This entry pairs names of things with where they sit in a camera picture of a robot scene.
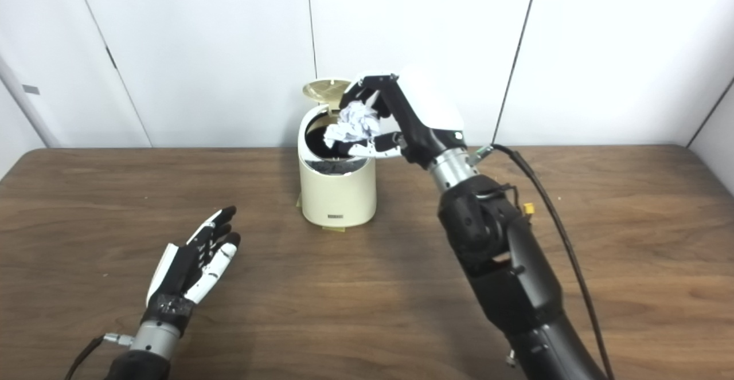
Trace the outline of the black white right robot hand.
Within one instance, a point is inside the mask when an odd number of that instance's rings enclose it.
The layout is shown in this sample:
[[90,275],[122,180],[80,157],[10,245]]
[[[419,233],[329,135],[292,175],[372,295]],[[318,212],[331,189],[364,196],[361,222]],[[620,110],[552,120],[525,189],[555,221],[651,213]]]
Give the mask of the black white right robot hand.
[[364,73],[346,88],[339,108],[359,101],[376,112],[378,119],[394,118],[399,130],[370,135],[367,139],[336,140],[340,154],[351,157],[390,158],[401,155],[408,163],[427,170],[439,156],[466,148],[463,119],[457,106],[443,98],[419,68],[406,67],[398,74]]

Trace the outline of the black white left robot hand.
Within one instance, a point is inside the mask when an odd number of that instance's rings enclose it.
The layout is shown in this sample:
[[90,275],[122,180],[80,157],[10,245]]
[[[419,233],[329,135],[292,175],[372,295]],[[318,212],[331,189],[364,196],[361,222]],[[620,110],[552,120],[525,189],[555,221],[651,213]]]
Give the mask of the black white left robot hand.
[[223,276],[241,236],[231,220],[236,206],[218,210],[183,245],[170,242],[155,269],[140,322],[170,324],[183,335],[194,308]]

